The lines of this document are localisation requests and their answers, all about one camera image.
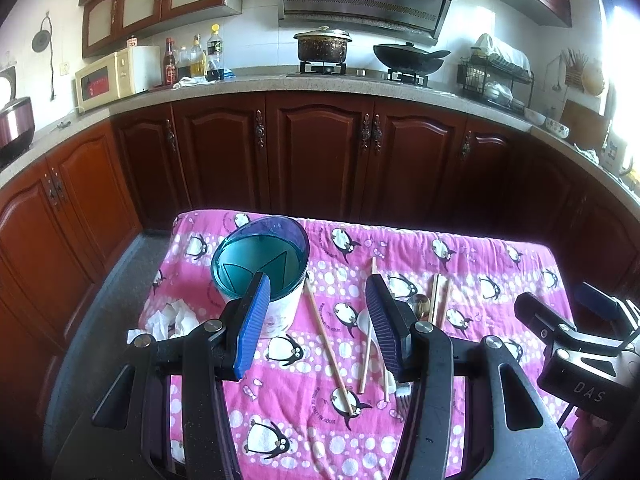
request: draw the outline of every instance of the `screw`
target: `screw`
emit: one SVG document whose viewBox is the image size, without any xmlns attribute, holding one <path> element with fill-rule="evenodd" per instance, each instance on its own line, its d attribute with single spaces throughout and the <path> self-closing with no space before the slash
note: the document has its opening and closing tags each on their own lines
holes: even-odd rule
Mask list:
<svg viewBox="0 0 640 480">
<path fill-rule="evenodd" d="M 428 334 L 433 331 L 433 325 L 428 321 L 418 321 L 415 324 L 415 329 L 420 333 Z"/>
<path fill-rule="evenodd" d="M 151 344 L 151 336 L 149 334 L 140 334 L 133 340 L 133 344 L 137 348 L 146 348 Z"/>
<path fill-rule="evenodd" d="M 484 340 L 484 344 L 489 348 L 500 348 L 502 346 L 502 339 L 495 335 L 489 335 Z"/>
<path fill-rule="evenodd" d="M 204 330 L 207 332 L 219 332 L 222 330 L 222 321 L 219 319 L 209 319 L 204 322 Z"/>
</svg>

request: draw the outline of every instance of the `stove burner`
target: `stove burner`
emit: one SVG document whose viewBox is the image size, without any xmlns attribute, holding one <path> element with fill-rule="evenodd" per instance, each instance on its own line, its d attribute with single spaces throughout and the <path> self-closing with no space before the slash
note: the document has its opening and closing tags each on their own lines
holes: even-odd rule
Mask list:
<svg viewBox="0 0 640 480">
<path fill-rule="evenodd" d="M 397 70 L 389 69 L 386 72 L 387 81 L 398 81 L 400 83 L 407 83 L 409 85 L 424 86 L 427 87 L 429 76 L 421 76 L 417 74 L 405 74 L 398 72 Z"/>
<path fill-rule="evenodd" d="M 314 61 L 301 61 L 300 73 L 345 75 L 347 73 L 347 65 L 345 63 L 318 63 Z"/>
</svg>

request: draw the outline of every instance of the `pink tablecloth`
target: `pink tablecloth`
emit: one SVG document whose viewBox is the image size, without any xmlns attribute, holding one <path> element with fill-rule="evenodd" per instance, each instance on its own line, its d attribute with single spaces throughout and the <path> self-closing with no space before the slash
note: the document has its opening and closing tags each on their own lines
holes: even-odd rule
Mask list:
<svg viewBox="0 0 640 480">
<path fill-rule="evenodd" d="M 248 214 L 248 218 L 258 215 Z M 160 267 L 162 279 L 149 293 L 140 316 L 141 328 L 167 302 L 179 299 L 200 322 L 220 314 L 224 302 L 211 281 L 211 257 L 236 224 L 245 221 L 243 214 L 224 210 L 193 211 L 176 219 Z M 322 322 L 358 408 L 351 418 L 344 412 L 310 304 L 303 295 L 287 339 L 260 340 L 246 377 L 240 383 L 225 383 L 229 420 L 245 478 L 388 477 L 404 420 L 396 410 L 395 397 L 390 402 L 383 399 L 381 358 L 374 349 L 372 375 L 365 393 L 357 394 L 366 338 L 348 321 L 350 309 L 357 314 L 365 307 L 364 283 L 372 256 L 376 256 L 378 272 L 400 298 L 416 291 L 428 294 L 435 272 L 447 276 L 452 289 L 443 330 L 471 340 L 487 334 L 500 336 L 510 343 L 534 384 L 542 369 L 543 346 L 515 318 L 515 298 L 528 290 L 571 319 L 558 266 L 546 247 L 340 222 L 300 223 L 311 245 L 308 270 Z M 287 349 L 291 359 L 273 360 L 274 353 Z M 459 471 L 464 442 L 462 380 L 456 379 L 454 387 L 447 474 Z M 540 394 L 550 414 L 558 418 L 566 404 L 545 392 Z M 180 377 L 172 380 L 170 412 L 172 448 L 174 456 L 180 456 Z"/>
</svg>

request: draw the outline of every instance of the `wooden cutting board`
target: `wooden cutting board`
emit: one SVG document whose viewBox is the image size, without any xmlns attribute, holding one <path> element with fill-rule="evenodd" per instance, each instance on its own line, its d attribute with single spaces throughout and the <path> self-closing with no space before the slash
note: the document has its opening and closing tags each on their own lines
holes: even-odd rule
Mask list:
<svg viewBox="0 0 640 480">
<path fill-rule="evenodd" d="M 586 106 L 567 100 L 560 122 L 569 128 L 566 142 L 575 143 L 582 150 L 595 150 L 600 154 L 609 120 Z"/>
</svg>

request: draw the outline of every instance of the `fork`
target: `fork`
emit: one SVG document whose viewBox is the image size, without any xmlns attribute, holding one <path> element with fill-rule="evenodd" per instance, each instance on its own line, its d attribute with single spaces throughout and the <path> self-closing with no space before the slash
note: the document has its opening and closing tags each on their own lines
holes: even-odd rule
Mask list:
<svg viewBox="0 0 640 480">
<path fill-rule="evenodd" d="M 396 411 L 406 420 L 411 405 L 411 383 L 399 383 L 396 386 Z"/>
</svg>

